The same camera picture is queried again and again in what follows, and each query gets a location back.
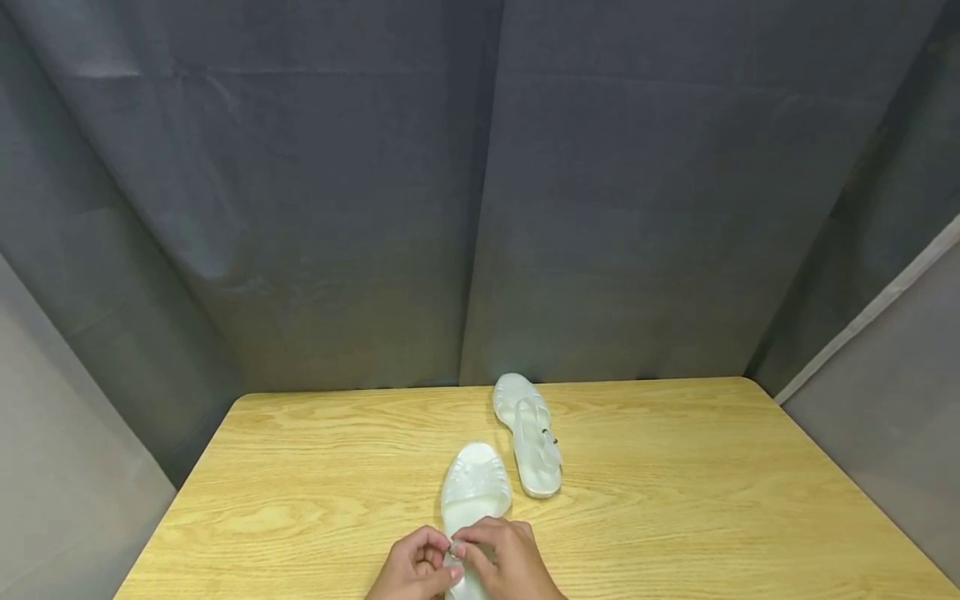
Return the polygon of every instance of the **white sandal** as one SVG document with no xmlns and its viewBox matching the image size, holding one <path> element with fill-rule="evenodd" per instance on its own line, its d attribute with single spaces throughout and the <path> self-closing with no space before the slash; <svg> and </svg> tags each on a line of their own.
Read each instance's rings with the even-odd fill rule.
<svg viewBox="0 0 960 600">
<path fill-rule="evenodd" d="M 520 486 L 533 498 L 549 498 L 561 485 L 563 458 L 550 432 L 546 401 L 534 384 L 519 373 L 502 375 L 493 388 L 493 411 L 514 434 Z"/>
<path fill-rule="evenodd" d="M 471 442 L 460 450 L 446 472 L 440 493 L 440 514 L 444 533 L 449 537 L 484 516 L 507 514 L 513 497 L 510 478 L 503 461 L 489 444 Z M 447 555 L 444 564 L 458 564 Z M 486 600 L 487 594 L 472 569 L 464 569 L 464 577 L 446 592 L 446 600 Z"/>
</svg>

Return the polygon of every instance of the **wooden table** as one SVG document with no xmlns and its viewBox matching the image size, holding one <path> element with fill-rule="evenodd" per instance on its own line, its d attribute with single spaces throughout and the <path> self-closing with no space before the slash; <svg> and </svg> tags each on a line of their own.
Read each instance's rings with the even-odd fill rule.
<svg viewBox="0 0 960 600">
<path fill-rule="evenodd" d="M 540 389 L 565 460 L 549 500 L 521 491 L 490 388 L 244 396 L 117 597 L 362 599 L 484 440 L 571 600 L 960 598 L 746 379 Z"/>
</svg>

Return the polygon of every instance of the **finger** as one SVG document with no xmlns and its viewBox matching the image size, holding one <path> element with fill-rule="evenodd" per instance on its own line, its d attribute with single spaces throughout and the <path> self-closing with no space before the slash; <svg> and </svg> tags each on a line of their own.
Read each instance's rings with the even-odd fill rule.
<svg viewBox="0 0 960 600">
<path fill-rule="evenodd" d="M 417 531 L 398 540 L 394 544 L 391 554 L 396 553 L 404 557 L 409 557 L 410 560 L 414 560 L 418 552 L 426 545 L 435 546 L 440 548 L 441 551 L 446 552 L 450 547 L 450 540 L 433 527 L 423 525 Z"/>
<path fill-rule="evenodd" d="M 496 567 L 493 566 L 493 563 L 490 562 L 487 555 L 483 553 L 483 550 L 472 543 L 458 543 L 453 547 L 453 554 L 463 561 L 464 564 L 476 571 L 477 576 L 480 577 L 480 583 L 483 584 L 485 588 L 489 587 L 491 578 L 496 574 Z"/>
<path fill-rule="evenodd" d="M 496 516 L 484 516 L 483 518 L 481 518 L 481 519 L 478 520 L 477 522 L 473 523 L 473 525 L 474 525 L 474 526 L 476 526 L 476 525 L 489 525 L 489 526 L 491 526 L 491 527 L 503 527 L 503 526 L 507 525 L 509 522 L 510 522 L 510 521 L 508 521 L 508 520 L 505 519 L 505 518 L 498 518 L 498 517 L 496 517 Z"/>
<path fill-rule="evenodd" d="M 434 546 L 426 546 L 423 548 L 423 559 L 432 564 L 434 570 L 443 568 L 444 566 L 444 553 Z"/>
<path fill-rule="evenodd" d="M 445 566 L 420 579 L 420 596 L 432 598 L 444 593 L 464 576 L 464 568 L 458 565 Z"/>
<path fill-rule="evenodd" d="M 476 525 L 464 527 L 453 534 L 453 538 L 471 543 L 485 543 L 495 548 L 500 541 L 503 540 L 504 531 L 505 528 L 502 523 L 485 523 L 483 520 L 480 520 Z"/>
<path fill-rule="evenodd" d="M 416 573 L 418 577 L 425 577 L 435 570 L 437 569 L 430 563 L 421 562 L 414 564 L 414 573 Z"/>
<path fill-rule="evenodd" d="M 531 540 L 534 539 L 534 527 L 526 521 L 514 521 L 516 525 L 523 534 L 529 537 Z"/>
</svg>

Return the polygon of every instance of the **gray curtain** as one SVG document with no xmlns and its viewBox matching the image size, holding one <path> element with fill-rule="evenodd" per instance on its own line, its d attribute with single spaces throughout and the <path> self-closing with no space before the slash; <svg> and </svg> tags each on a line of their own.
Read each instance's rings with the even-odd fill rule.
<svg viewBox="0 0 960 600">
<path fill-rule="evenodd" d="M 461 370 L 743 373 L 942 2 L 507 2 Z"/>
<path fill-rule="evenodd" d="M 779 392 L 960 213 L 960 2 L 947 2 L 747 374 Z"/>
<path fill-rule="evenodd" d="M 741 374 L 942 5 L 6 0 L 0 252 L 175 483 L 249 391 Z"/>
<path fill-rule="evenodd" d="M 954 245 L 783 408 L 960 584 L 958 303 Z"/>
<path fill-rule="evenodd" d="M 0 10 L 0 254 L 179 484 L 240 372 Z"/>
<path fill-rule="evenodd" d="M 456 383 L 490 7 L 10 8 L 251 389 Z"/>
</svg>

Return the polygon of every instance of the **curtain fold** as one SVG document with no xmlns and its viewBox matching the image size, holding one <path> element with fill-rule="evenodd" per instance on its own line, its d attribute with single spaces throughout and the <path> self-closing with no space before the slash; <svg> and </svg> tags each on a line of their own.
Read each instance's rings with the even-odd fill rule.
<svg viewBox="0 0 960 600">
<path fill-rule="evenodd" d="M 771 395 L 960 213 L 960 2 L 922 48 L 757 350 Z"/>
<path fill-rule="evenodd" d="M 110 598 L 174 488 L 0 256 L 0 600 Z"/>
<path fill-rule="evenodd" d="M 461 383 L 743 373 L 942 4 L 507 2 Z"/>
<path fill-rule="evenodd" d="M 250 389 L 457 382 L 495 3 L 9 5 Z"/>
<path fill-rule="evenodd" d="M 179 485 L 240 372 L 0 11 L 0 253 Z"/>
</svg>

